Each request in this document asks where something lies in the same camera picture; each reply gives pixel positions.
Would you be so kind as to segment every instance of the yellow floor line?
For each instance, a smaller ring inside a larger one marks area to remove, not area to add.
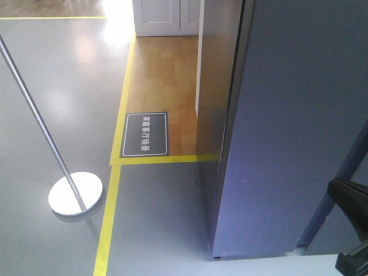
[[[25,20],[25,19],[107,19],[107,16],[58,16],[58,17],[0,17],[0,20]]]
[[[121,166],[112,167],[93,276],[106,276],[106,273],[108,272],[111,238],[113,235],[116,202],[121,174],[120,172]]]
[[[112,159],[110,165],[137,165],[137,164],[164,164],[164,163],[187,163],[197,162],[196,155],[172,155],[172,156],[156,156],[156,157],[133,157]]]
[[[136,44],[135,37],[136,36],[134,33],[132,41],[131,41],[131,46],[129,49],[128,60],[126,62],[126,71],[125,71],[124,83],[122,85],[120,107],[119,107],[119,112],[118,112],[118,117],[117,117],[117,122],[116,122],[116,129],[115,129],[111,159],[120,158],[122,136],[124,135],[125,115],[127,113],[128,95],[129,95],[129,89],[131,87],[131,79],[132,79],[132,71],[133,71],[133,58],[134,58],[134,50],[135,50],[135,44]]]
[[[135,42],[136,41],[134,33],[131,41],[131,46],[129,48],[128,60],[126,62],[126,72],[124,76],[124,83],[120,99],[120,107],[118,111],[116,130],[111,153],[110,165],[112,166],[112,172],[110,177],[110,185],[108,190],[108,196],[106,199],[105,213],[103,214],[104,218],[102,222],[101,234],[98,243],[98,250],[93,276],[106,276],[108,272],[114,217],[116,212],[119,183],[121,179],[121,166],[129,164],[182,163],[182,162],[197,161],[196,155],[120,158],[122,138],[124,135],[125,116],[127,113],[128,95],[131,86],[131,78],[133,71],[132,69],[133,69]]]

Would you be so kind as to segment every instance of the black sign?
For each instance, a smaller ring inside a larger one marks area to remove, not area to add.
[[[169,155],[167,112],[129,113],[121,157]]]

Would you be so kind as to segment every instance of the parquet floor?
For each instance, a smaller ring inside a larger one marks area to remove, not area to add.
[[[198,37],[138,37],[127,112],[168,112],[170,155],[195,155]]]

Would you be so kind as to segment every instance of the gray wall panel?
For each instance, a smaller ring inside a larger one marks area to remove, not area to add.
[[[241,10],[242,0],[205,1],[197,154],[209,224],[217,189]]]
[[[368,118],[367,8],[256,1],[213,255],[295,248]]]

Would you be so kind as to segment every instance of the wooden floor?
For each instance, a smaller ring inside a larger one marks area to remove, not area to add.
[[[198,37],[138,37],[128,113],[168,112],[170,155],[195,155]]]
[[[107,16],[114,0],[0,0],[0,17]]]

